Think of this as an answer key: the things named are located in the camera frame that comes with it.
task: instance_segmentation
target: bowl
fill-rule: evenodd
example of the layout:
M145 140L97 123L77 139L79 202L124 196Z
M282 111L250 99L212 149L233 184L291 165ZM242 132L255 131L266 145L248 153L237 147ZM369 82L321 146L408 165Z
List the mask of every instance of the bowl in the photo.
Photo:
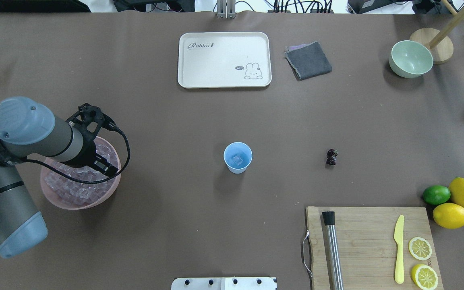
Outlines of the bowl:
M116 149L114 149L114 147L107 140L96 136L96 139L94 140L94 143L96 145L106 145L107 147L109 147L111 149L112 154L116 155L118 169L121 169L121 162L119 160ZM51 158L46 158L45 163L55 167L56 169L59 169L58 167L54 166L56 162L55 162L55 160L53 160ZM89 203L89 204L76 205L76 204L70 204L70 203L64 202L63 198L61 198L46 183L44 178L46 178L46 176L48 176L48 174L50 174L50 172L52 172L52 171L50 169L47 169L46 167L43 167L41 172L40 172L40 186L41 186L42 192L44 193L44 196L46 197L46 199L49 200L49 202L51 202L54 206L57 206L57 207L59 207L61 209L69 209L69 210L88 209L90 207L96 206L96 205L104 202L105 200L107 200L114 193L114 191L116 191L116 188L118 187L119 181L121 180L121 174L120 174L120 175L116 176L114 179L111 179L111 180L107 181L107 182L111 182L110 188L107 191L105 191L105 193L100 198L98 198L98 200L96 200L96 201L94 201L92 203Z
M433 67L433 55L416 41L399 41L391 49L390 67L400 77L419 77Z

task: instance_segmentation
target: dark berry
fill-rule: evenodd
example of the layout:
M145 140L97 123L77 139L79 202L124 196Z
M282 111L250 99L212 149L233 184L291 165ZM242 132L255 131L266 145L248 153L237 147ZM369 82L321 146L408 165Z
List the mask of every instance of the dark berry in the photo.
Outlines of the dark berry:
M337 155L338 155L338 151L336 149L330 149L327 152L327 158L331 158L331 157L337 156Z
M334 156L327 158L327 162L325 163L327 165L336 165L336 158Z

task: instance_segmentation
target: knife handle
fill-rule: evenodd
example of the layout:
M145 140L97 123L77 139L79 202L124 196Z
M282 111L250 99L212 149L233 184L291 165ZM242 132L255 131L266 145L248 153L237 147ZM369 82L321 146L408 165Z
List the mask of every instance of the knife handle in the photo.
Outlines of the knife handle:
M397 244L395 282L398 284L402 284L404 282L404 257L402 252L402 244Z

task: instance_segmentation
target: mint green bowl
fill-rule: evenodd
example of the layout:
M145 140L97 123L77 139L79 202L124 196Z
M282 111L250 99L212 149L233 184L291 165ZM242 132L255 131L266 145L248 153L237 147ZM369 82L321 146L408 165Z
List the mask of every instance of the mint green bowl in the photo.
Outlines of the mint green bowl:
M419 77L433 67L433 55L416 41L399 41L391 49L390 67L401 77Z

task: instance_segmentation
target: black cap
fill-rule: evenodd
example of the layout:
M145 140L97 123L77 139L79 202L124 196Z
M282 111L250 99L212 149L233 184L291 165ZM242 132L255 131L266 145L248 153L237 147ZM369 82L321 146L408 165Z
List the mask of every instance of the black cap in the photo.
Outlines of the black cap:
M334 212L333 211L324 211L323 215L323 222L326 226L334 226Z

